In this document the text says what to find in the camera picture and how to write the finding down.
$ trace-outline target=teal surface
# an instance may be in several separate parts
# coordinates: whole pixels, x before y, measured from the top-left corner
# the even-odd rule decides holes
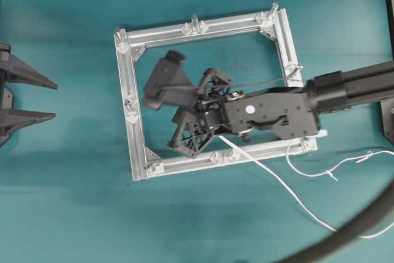
[[[278,1],[311,78],[392,58],[384,0],[1,1],[0,40],[60,87],[9,86],[16,108],[57,117],[16,132],[0,149],[0,262],[271,262],[329,235],[251,163],[131,181],[113,28],[257,11]],[[188,57],[194,82],[207,67],[239,83],[280,75],[275,47],[257,34],[171,48]],[[150,49],[139,60],[140,86],[167,50]],[[163,155],[173,112],[143,109],[147,142]],[[321,120],[329,136],[319,151],[293,157],[304,171],[323,171],[370,147],[393,148],[382,136],[378,104]],[[394,175],[388,156],[343,165],[340,182],[305,179],[283,158],[265,164],[336,227]],[[392,262],[393,240],[394,230],[360,240],[325,262]]]

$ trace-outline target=bolt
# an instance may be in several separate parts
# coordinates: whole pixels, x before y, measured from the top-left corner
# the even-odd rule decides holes
[[[268,14],[268,18],[272,18],[274,13],[278,10],[278,8],[279,8],[279,4],[277,2],[274,2],[270,9],[270,13]]]
[[[197,32],[198,30],[198,17],[197,15],[192,15],[191,16],[191,29],[193,32]]]

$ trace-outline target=black cable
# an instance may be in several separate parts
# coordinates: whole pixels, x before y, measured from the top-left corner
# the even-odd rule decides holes
[[[357,216],[343,225],[337,232],[308,248],[276,263],[316,262],[347,246],[359,235],[377,225],[394,210],[394,179],[383,192]]]
[[[165,90],[165,89],[184,89],[184,90],[189,90],[189,89],[203,89],[205,87],[222,87],[222,88],[235,88],[235,87],[248,87],[248,86],[261,86],[264,84],[271,84],[271,83],[276,83],[278,81],[282,81],[284,80],[284,78],[276,78],[273,80],[265,80],[265,81],[258,81],[256,83],[246,83],[246,84],[239,84],[237,86],[233,86],[233,85],[226,85],[226,84],[219,84],[219,85],[215,85],[215,86],[161,86],[160,90]]]

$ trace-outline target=white circular sticker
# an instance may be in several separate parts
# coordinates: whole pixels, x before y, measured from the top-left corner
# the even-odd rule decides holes
[[[253,105],[248,105],[248,106],[246,106],[245,111],[248,114],[253,114],[256,111],[256,108],[254,108]]]

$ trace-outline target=white wire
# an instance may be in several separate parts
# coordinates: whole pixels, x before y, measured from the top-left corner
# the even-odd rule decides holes
[[[222,141],[224,141],[227,145],[229,145],[231,148],[235,149],[236,151],[240,152],[240,154],[242,154],[243,156],[245,156],[246,158],[250,159],[251,161],[253,161],[255,164],[257,164],[258,166],[260,166],[261,168],[263,168],[264,170],[266,170],[268,173],[270,173],[272,176],[275,177],[275,179],[277,179],[279,181],[280,184],[282,184],[282,186],[294,197],[294,199],[298,202],[298,204],[301,205],[301,207],[312,217],[314,218],[314,220],[316,220],[319,224],[321,224],[322,226],[326,227],[327,229],[336,232],[337,230],[330,226],[329,224],[325,223],[323,220],[321,220],[320,218],[318,218],[317,216],[315,216],[305,205],[304,203],[301,201],[301,199],[296,195],[296,193],[288,186],[288,184],[285,183],[284,180],[282,180],[282,178],[280,178],[280,176],[278,176],[277,174],[275,174],[271,169],[269,169],[268,167],[266,167],[264,164],[262,164],[259,160],[255,159],[252,155],[250,155],[248,152],[246,152],[245,150],[243,150],[242,148],[238,147],[237,145],[235,145],[233,142],[231,142],[230,140],[226,139],[224,136],[219,136],[220,139],[222,139]],[[336,166],[334,166],[332,169],[330,169],[330,172],[335,170],[335,168],[338,168],[338,166],[340,166],[341,163],[344,163],[345,161],[348,160],[358,160],[357,162],[362,162],[366,159],[368,159],[369,157],[371,157],[372,155],[377,155],[377,154],[381,154],[381,153],[388,153],[394,156],[394,152],[388,151],[388,150],[382,150],[379,152],[369,152],[367,155],[363,155],[363,156],[359,156],[359,157],[354,157],[354,158],[347,158],[346,160],[341,161],[339,164],[337,164]],[[308,174],[304,174],[300,171],[298,171],[297,169],[295,169],[297,172],[299,172],[302,175],[307,175],[308,177],[310,176],[314,176],[314,175],[308,175]],[[315,175],[325,175],[325,174],[329,174],[326,172],[323,172],[321,174],[315,174]],[[379,235],[385,233],[387,230],[389,230],[390,228],[392,228],[394,226],[394,222],[391,223],[389,226],[387,226],[386,228],[384,228],[383,230],[371,234],[371,235],[360,235],[360,238],[374,238],[374,237],[378,237]]]

